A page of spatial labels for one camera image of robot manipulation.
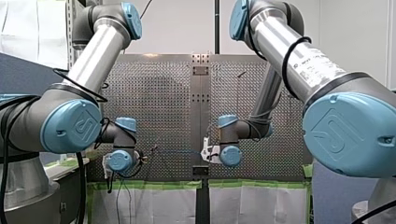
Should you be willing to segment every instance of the perforated metal panel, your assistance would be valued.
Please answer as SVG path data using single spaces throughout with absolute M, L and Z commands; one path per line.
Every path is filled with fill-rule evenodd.
M 121 55 L 107 79 L 104 115 L 137 119 L 137 149 L 150 153 L 158 146 L 137 179 L 191 180 L 199 155 L 189 151 L 201 149 L 207 125 L 224 114 L 247 118 L 268 70 L 255 56 L 210 55 L 210 74 L 196 76 L 191 62 L 191 55 Z M 204 102 L 197 102 L 197 93 Z M 302 104 L 283 90 L 273 117 L 270 138 L 242 140 L 240 166 L 210 164 L 209 178 L 303 179 L 302 165 L 312 159 L 304 147 Z M 212 143 L 216 134 L 212 129 Z M 101 156 L 110 151 L 111 145 L 97 151 L 89 166 L 91 181 L 103 180 Z
M 237 114 L 247 119 L 264 80 L 268 66 L 255 56 L 212 57 L 211 122 L 224 114 Z M 290 97 L 287 90 L 273 114 L 274 134 L 259 143 L 241 140 L 243 160 L 236 168 L 211 164 L 211 178 L 259 178 L 299 180 L 304 178 L 303 164 L 311 161 L 304 146 L 302 103 Z M 212 129 L 212 142 L 218 132 Z
M 121 55 L 106 81 L 104 116 L 137 120 L 136 149 L 149 154 L 137 179 L 191 179 L 190 55 Z M 150 154 L 151 149 L 158 153 Z M 99 155 L 111 152 L 102 145 Z M 103 180 L 102 158 L 89 167 L 91 181 Z

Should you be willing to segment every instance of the black cable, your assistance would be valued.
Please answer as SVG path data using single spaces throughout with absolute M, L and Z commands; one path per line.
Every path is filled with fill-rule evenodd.
M 108 128 L 108 125 L 110 124 L 111 120 L 109 118 L 102 118 L 102 120 L 100 122 L 102 123 L 102 127 L 103 126 L 105 126 L 105 127 L 99 133 L 99 136 L 97 138 L 98 141 L 95 142 L 95 145 L 93 146 L 93 149 L 97 149 L 97 148 L 99 148 L 99 146 L 102 145 L 102 143 L 103 143 L 103 135 L 105 134 L 105 132 L 106 132 L 106 130 Z
M 120 128 L 126 135 L 128 135 L 128 137 L 130 137 L 131 139 L 133 139 L 134 140 L 134 142 L 136 143 L 136 138 L 131 134 L 131 133 L 129 133 L 129 130 L 127 130 L 126 128 L 124 128 L 124 127 L 122 127 L 122 126 L 120 126 L 119 124 L 117 124 L 116 122 L 114 122 L 114 121 L 112 121 L 110 118 L 102 118 L 102 120 L 101 120 L 101 123 L 102 123 L 102 126 L 105 126 L 103 129 L 102 129 L 102 131 L 99 133 L 99 136 L 98 136 L 98 140 L 97 140 L 97 142 L 95 143 L 95 145 L 93 146 L 93 149 L 97 149 L 97 148 L 99 148 L 99 146 L 101 146 L 102 144 L 103 144 L 103 135 L 105 134 L 105 132 L 106 132 L 106 130 L 107 130 L 107 128 L 108 128 L 108 125 L 110 124 L 110 123 L 112 123 L 112 124 L 114 124 L 114 125 L 116 125 L 118 128 Z
M 126 190 L 128 191 L 129 194 L 129 224 L 132 224 L 132 195 L 131 195 L 131 191 L 129 191 L 128 187 L 126 187 L 125 185 L 125 181 L 123 182 L 123 186 L 126 188 Z
M 113 180 L 114 180 L 114 172 L 111 173 L 111 176 L 106 180 L 107 181 L 107 193 L 111 193 L 113 191 Z
M 103 83 L 102 90 L 105 90 L 105 89 L 107 89 L 109 86 L 110 86 L 110 85 L 108 85 L 108 83 L 107 83 L 107 82 L 104 82 L 104 83 Z
M 140 20 L 142 20 L 143 16 L 146 14 L 146 11 L 148 10 L 149 5 L 151 4 L 151 2 L 152 2 L 152 0 L 149 0 L 148 3 L 146 4 L 145 9 L 143 10 L 142 15 L 140 16 Z
M 0 186 L 0 220 L 2 224 L 7 224 L 6 218 L 6 211 L 5 211 L 5 199 L 6 199 L 6 187 L 7 187 L 7 178 L 8 178 L 8 143 L 9 143 L 9 136 L 11 134 L 12 127 L 14 126 L 15 122 L 17 121 L 18 117 L 23 113 L 25 109 L 27 109 L 32 103 L 37 101 L 40 97 L 38 96 L 25 96 L 24 101 L 28 101 L 26 105 L 12 118 L 11 122 L 7 126 L 6 130 L 6 137 L 3 143 L 4 155 L 3 155 L 3 175 L 2 175 L 2 182 Z M 10 103 L 13 104 L 21 104 L 23 103 L 23 98 L 17 98 L 11 100 Z M 0 110 L 6 107 L 7 103 L 0 105 Z
M 294 42 L 292 45 L 290 45 L 288 52 L 285 54 L 285 58 L 283 58 L 283 63 L 282 63 L 282 79 L 283 83 L 285 84 L 286 89 L 290 92 L 290 94 L 294 97 L 297 98 L 297 95 L 294 93 L 294 91 L 291 89 L 289 81 L 288 81 L 288 61 L 291 53 L 294 51 L 294 49 L 297 47 L 297 45 L 304 43 L 304 42 L 309 42 L 312 43 L 311 38 L 308 36 L 302 36 L 300 37 L 296 42 Z
M 69 72 L 68 70 L 64 70 L 64 69 L 60 69 L 60 68 L 53 68 L 52 71 L 53 71 L 56 75 L 58 75 L 58 76 L 60 76 L 60 77 L 62 77 L 62 78 L 64 78 L 64 79 L 66 79 L 67 81 L 69 81 L 69 82 L 75 84 L 76 86 L 78 86 L 79 88 L 81 88 L 82 90 L 84 90 L 85 92 L 87 92 L 87 93 L 89 93 L 89 94 L 95 96 L 96 98 L 98 98 L 98 99 L 97 99 L 97 102 L 100 102 L 100 103 L 106 103 L 106 102 L 108 102 L 108 100 L 107 100 L 104 96 L 101 96 L 100 94 L 98 94 L 98 93 L 96 93 L 96 92 L 94 92 L 94 91 L 91 91 L 90 89 L 87 89 L 87 88 L 81 86 L 81 85 L 78 84 L 75 80 L 73 80 L 73 79 L 71 79 L 70 77 L 68 77 L 68 76 L 66 75 L 66 74 Z
M 119 224 L 120 224 L 119 197 L 120 197 L 120 192 L 121 192 L 121 188 L 122 188 L 122 183 L 123 183 L 123 179 L 120 182 L 120 188 L 119 188 L 119 192 L 117 193 L 117 198 L 116 198 L 117 220 L 119 221 Z
M 87 199 L 87 190 L 86 190 L 86 180 L 85 180 L 85 167 L 84 160 L 82 159 L 81 152 L 76 153 L 77 161 L 78 161 L 78 169 L 79 169 L 79 187 L 80 187 L 80 198 L 79 198 L 79 209 L 78 209 L 78 224 L 84 223 L 85 216 L 85 201 Z
M 381 213 L 381 212 L 383 212 L 385 210 L 388 210 L 388 209 L 390 209 L 390 208 L 392 208 L 394 206 L 396 206 L 396 200 L 377 207 L 375 210 L 373 210 L 373 211 L 367 213 L 366 215 L 364 215 L 364 216 L 356 219 L 355 221 L 353 221 L 352 224 L 362 224 L 363 221 L 369 219 L 370 217 L 378 215 L 379 213 Z
M 121 173 L 117 173 L 117 175 L 119 175 L 120 177 L 124 178 L 124 179 L 130 179 L 134 176 L 137 176 L 139 174 L 139 172 L 142 170 L 142 166 L 143 166 L 143 162 L 139 161 L 139 163 L 137 164 L 137 170 L 131 174 L 131 175 L 123 175 Z

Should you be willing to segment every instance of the metal bracket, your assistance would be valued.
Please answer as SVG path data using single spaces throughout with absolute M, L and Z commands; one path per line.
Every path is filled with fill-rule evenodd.
M 209 75 L 209 54 L 192 54 L 192 75 L 208 76 Z
M 204 148 L 201 151 L 201 157 L 204 161 L 216 164 L 222 164 L 220 158 L 220 146 L 210 146 L 209 138 L 204 138 Z
M 192 166 L 192 175 L 209 175 L 209 166 L 207 165 Z

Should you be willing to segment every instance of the gray joint housing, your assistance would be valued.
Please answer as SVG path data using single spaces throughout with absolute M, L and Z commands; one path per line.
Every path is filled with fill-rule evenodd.
M 133 149 L 136 144 L 136 136 L 134 132 L 122 129 L 114 123 L 109 123 L 102 128 L 103 135 L 101 139 L 97 141 L 102 141 L 103 143 L 112 143 L 114 148 L 129 148 Z
M 23 151 L 10 147 L 9 155 L 14 156 L 26 152 L 46 151 L 40 141 L 40 131 L 44 121 L 56 107 L 75 99 L 84 98 L 70 91 L 47 90 L 40 100 L 34 102 L 18 117 L 11 130 L 9 139 L 15 147 Z M 6 110 L 0 112 L 0 118 L 5 111 Z M 3 141 L 0 135 L 0 146 L 3 145 Z
M 76 18 L 72 34 L 72 44 L 75 49 L 84 49 L 88 45 L 95 32 L 95 26 L 101 19 L 109 19 L 115 22 L 119 31 L 124 35 L 123 49 L 126 49 L 131 42 L 131 31 L 125 20 L 124 11 L 121 4 L 86 7 Z
M 260 132 L 260 135 L 248 123 L 238 120 L 237 122 L 220 128 L 220 143 L 223 145 L 237 144 L 239 139 L 253 139 L 260 138 L 267 135 L 269 125 L 258 124 L 251 122 L 251 125 Z

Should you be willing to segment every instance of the black ring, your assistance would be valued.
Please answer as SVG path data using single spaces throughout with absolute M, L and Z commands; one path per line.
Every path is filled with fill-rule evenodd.
M 1 119 L 1 136 L 3 138 L 3 141 L 5 141 L 6 139 L 6 128 L 7 128 L 7 123 L 8 123 L 8 118 L 11 115 L 12 112 L 15 111 L 15 108 L 18 107 L 20 104 L 17 105 L 11 105 L 9 108 L 7 108 L 6 112 L 3 114 L 2 119 Z M 10 147 L 17 149 L 19 151 L 21 151 L 20 148 L 16 147 L 12 142 L 11 139 L 8 139 L 8 144 Z
M 219 145 L 234 145 L 234 144 L 239 144 L 239 142 L 225 142 L 225 143 L 219 143 Z
M 134 147 L 113 146 L 113 148 L 134 149 Z
M 286 7 L 286 18 L 287 18 L 287 23 L 288 23 L 288 26 L 290 26 L 290 24 L 291 24 L 291 9 L 290 9 L 290 6 L 289 6 L 289 4 L 288 3 L 283 3 L 283 4 L 285 4 L 285 7 Z
M 88 40 L 73 40 L 73 44 L 75 45 L 88 45 L 90 41 Z
M 290 88 L 290 84 L 288 81 L 288 76 L 287 76 L 287 71 L 288 71 L 288 61 L 289 61 L 289 57 L 291 55 L 291 53 L 294 51 L 294 49 L 297 47 L 297 45 L 304 43 L 304 42 L 309 42 L 311 43 L 311 38 L 309 38 L 308 36 L 303 36 L 300 37 L 296 42 L 294 42 L 292 45 L 290 45 L 288 52 L 286 52 L 285 54 L 285 58 L 283 59 L 283 63 L 282 63 L 282 79 L 283 79 L 283 83 L 285 84 L 286 89 L 290 92 L 290 94 L 292 96 L 294 96 L 295 98 L 298 99 L 298 97 L 296 96 L 296 94 L 294 93 L 294 91 Z
M 40 154 L 38 152 L 30 152 L 30 153 L 24 153 L 18 156 L 9 156 L 8 157 L 8 162 L 17 162 L 17 161 L 27 161 L 33 158 L 38 157 Z M 0 157 L 0 164 L 4 163 L 4 158 Z
M 92 17 L 92 14 L 93 14 L 93 8 L 94 8 L 95 6 L 93 6 L 93 7 L 90 7 L 89 9 L 88 9 L 88 24 L 90 25 L 90 28 L 91 28 L 91 31 L 94 33 L 94 30 L 93 30 L 93 17 Z
M 340 85 L 342 85 L 350 80 L 353 80 L 356 78 L 361 78 L 361 77 L 370 77 L 370 76 L 365 73 L 362 73 L 362 72 L 356 72 L 356 73 L 349 73 L 349 74 L 339 77 L 335 80 L 332 80 L 331 82 L 326 84 L 326 86 L 324 86 L 322 89 L 317 91 L 314 95 L 312 95 L 311 98 L 306 102 L 306 104 L 304 106 L 303 115 L 305 114 L 308 107 L 311 106 L 317 99 L 326 95 L 327 93 L 329 93 L 330 91 L 339 87 Z
M 82 98 L 91 101 L 92 103 L 94 103 L 95 105 L 98 106 L 98 103 L 85 91 L 79 90 L 75 87 L 69 86 L 69 85 L 64 85 L 61 83 L 55 83 L 52 84 L 48 90 L 61 90 L 61 91 L 70 91 L 73 92 L 74 94 L 77 94 L 79 96 L 81 96 Z

